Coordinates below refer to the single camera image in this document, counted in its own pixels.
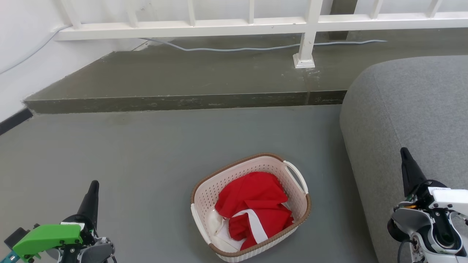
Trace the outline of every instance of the railing post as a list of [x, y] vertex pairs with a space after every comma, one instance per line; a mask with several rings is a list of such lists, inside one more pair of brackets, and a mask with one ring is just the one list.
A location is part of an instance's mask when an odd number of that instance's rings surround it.
[[158, 0], [150, 0], [151, 10], [153, 12], [154, 21], [159, 21], [159, 1]]
[[192, 27], [195, 26], [195, 9], [193, 8], [193, 0], [187, 0], [189, 6], [189, 20]]
[[135, 2], [134, 0], [125, 0], [125, 8], [127, 9], [128, 22], [131, 27], [138, 27], [137, 14], [135, 12]]
[[312, 58], [312, 49], [314, 48], [322, 2], [323, 0], [309, 0], [309, 7], [306, 13], [307, 29], [302, 33], [299, 53], [293, 55], [294, 66], [296, 68], [315, 67], [314, 59]]
[[442, 0], [432, 0], [431, 4], [429, 5], [429, 9], [427, 10], [427, 13], [426, 13], [427, 17], [433, 18], [437, 13], [437, 10], [439, 9], [440, 4], [442, 4]]
[[375, 0], [374, 6], [372, 7], [371, 14], [369, 15], [371, 19], [377, 19], [377, 16], [380, 13], [380, 9], [382, 8], [383, 0]]
[[254, 7], [255, 7], [255, 0], [250, 0], [250, 3], [249, 3], [249, 24], [254, 23]]
[[81, 21], [78, 16], [78, 13], [75, 10], [75, 7], [73, 7], [72, 0], [61, 0], [62, 5], [65, 9], [65, 12], [70, 19], [70, 22], [72, 23], [73, 27], [75, 29], [80, 29], [81, 28]]

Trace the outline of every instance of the cable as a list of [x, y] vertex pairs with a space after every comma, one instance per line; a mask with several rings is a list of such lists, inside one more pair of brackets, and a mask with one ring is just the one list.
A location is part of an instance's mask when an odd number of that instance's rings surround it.
[[[52, 40], [52, 38], [59, 33], [60, 31], [71, 27], [72, 25], [64, 25], [60, 28], [57, 28], [54, 32], [52, 32], [49, 37], [44, 38], [44, 40], [37, 45], [36, 48], [32, 49], [30, 52], [26, 53], [22, 58], [17, 59], [14, 63], [12, 63], [9, 66], [6, 66], [5, 68], [0, 70], [0, 74], [3, 74], [7, 72], [8, 70], [16, 67], [17, 65], [23, 63], [25, 60], [28, 58], [32, 57], [34, 54], [36, 54], [39, 50], [41, 50], [49, 41]], [[205, 51], [218, 51], [218, 52], [232, 52], [232, 51], [242, 51], [242, 50], [257, 50], [257, 51], [268, 51], [268, 50], [276, 50], [276, 49], [283, 49], [283, 48], [290, 48], [290, 47], [295, 47], [299, 46], [300, 44], [293, 44], [293, 45], [287, 45], [287, 46], [280, 46], [280, 47], [270, 47], [270, 48], [250, 48], [250, 47], [244, 47], [244, 48], [236, 48], [236, 49], [214, 49], [214, 48], [190, 48], [190, 49], [185, 49], [183, 47], [174, 45], [172, 43], [162, 41], [162, 40], [157, 40], [157, 39], [152, 39], [152, 38], [141, 38], [147, 41], [154, 41], [166, 45], [173, 46], [177, 49], [183, 50], [183, 51], [200, 51], [200, 50], [205, 50]], [[340, 41], [340, 42], [328, 42], [328, 43], [315, 43], [314, 46], [322, 46], [322, 45], [335, 45], [335, 44], [366, 44], [366, 43], [371, 43], [371, 42], [386, 42], [385, 40], [367, 40], [363, 42], [346, 42], [346, 41]]]
[[[183, 48], [183, 47], [180, 47], [178, 45], [174, 45], [172, 43], [169, 43], [169, 42], [166, 42], [166, 41], [163, 41], [163, 40], [146, 38], [146, 37], [141, 37], [140, 39], [170, 45], [172, 47], [175, 47], [175, 48], [183, 50], [183, 51], [200, 51], [200, 50], [217, 51], [217, 52], [233, 52], [233, 51], [242, 51], [242, 50], [268, 51], [268, 50], [276, 50], [276, 49], [283, 49], [283, 48], [290, 48], [290, 47], [300, 46], [300, 44], [292, 44], [292, 45], [287, 45], [287, 46], [269, 47], [269, 48], [243, 47], [243, 48], [235, 48], [235, 49], [215, 49], [215, 48], [188, 48], [187, 49], [187, 48]], [[375, 39], [373, 39], [373, 40], [367, 40], [367, 41], [363, 41], [363, 42], [338, 41], [338, 42], [327, 42], [327, 43], [315, 43], [314, 46], [325, 46], [325, 45], [336, 45], [336, 44], [366, 44], [366, 43], [371, 43], [371, 42], [386, 42], [386, 40], [375, 40]]]
[[400, 246], [399, 246], [399, 248], [398, 248], [398, 255], [397, 255], [397, 259], [396, 259], [398, 263], [401, 263], [401, 258], [400, 258], [400, 256], [401, 256], [401, 254], [402, 254], [403, 245], [404, 245], [405, 243], [413, 243], [413, 241], [412, 241], [412, 240], [409, 240], [409, 239], [405, 239], [405, 240], [403, 240], [403, 241], [400, 243]]
[[39, 45], [37, 45], [36, 48], [32, 49], [29, 53], [26, 53], [26, 55], [24, 55], [22, 58], [16, 60], [14, 63], [12, 63], [10, 66], [6, 66], [5, 68], [1, 69], [0, 70], [0, 74], [3, 74], [5, 72], [7, 72], [8, 70], [16, 67], [17, 65], [23, 63], [25, 60], [27, 60], [28, 58], [32, 57], [34, 54], [36, 54], [39, 50], [41, 50], [49, 41], [52, 40], [52, 38], [61, 30], [64, 30], [66, 28], [69, 28], [71, 27], [72, 25], [65, 25], [65, 26], [62, 26], [58, 29], [56, 29], [54, 32], [52, 32], [49, 37], [46, 37], [44, 38], [44, 40], [39, 43]]

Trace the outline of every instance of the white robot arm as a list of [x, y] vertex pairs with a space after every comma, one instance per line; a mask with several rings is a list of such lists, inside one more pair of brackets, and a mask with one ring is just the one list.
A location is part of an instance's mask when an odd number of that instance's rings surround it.
[[388, 232], [401, 242], [411, 243], [414, 263], [468, 263], [464, 240], [452, 224], [457, 216], [468, 225], [468, 190], [453, 190], [427, 180], [407, 148], [401, 149], [406, 200], [393, 208]]

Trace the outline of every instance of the railing base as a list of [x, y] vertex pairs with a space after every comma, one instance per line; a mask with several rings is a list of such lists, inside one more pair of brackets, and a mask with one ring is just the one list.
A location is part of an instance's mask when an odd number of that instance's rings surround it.
[[295, 68], [314, 68], [315, 67], [313, 58], [311, 60], [299, 60], [299, 53], [294, 54], [292, 58], [294, 59]]

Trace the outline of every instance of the white stripe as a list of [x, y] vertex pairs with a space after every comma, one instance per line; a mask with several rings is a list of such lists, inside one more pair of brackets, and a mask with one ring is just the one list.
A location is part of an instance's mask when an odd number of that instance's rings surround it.
[[254, 236], [255, 242], [257, 242], [257, 244], [260, 244], [263, 241], [267, 240], [268, 236], [266, 235], [265, 230], [263, 229], [262, 223], [260, 223], [260, 219], [252, 209], [239, 211], [237, 212], [237, 214], [232, 216], [232, 218], [243, 214], [249, 215], [250, 230], [252, 230], [252, 235]]

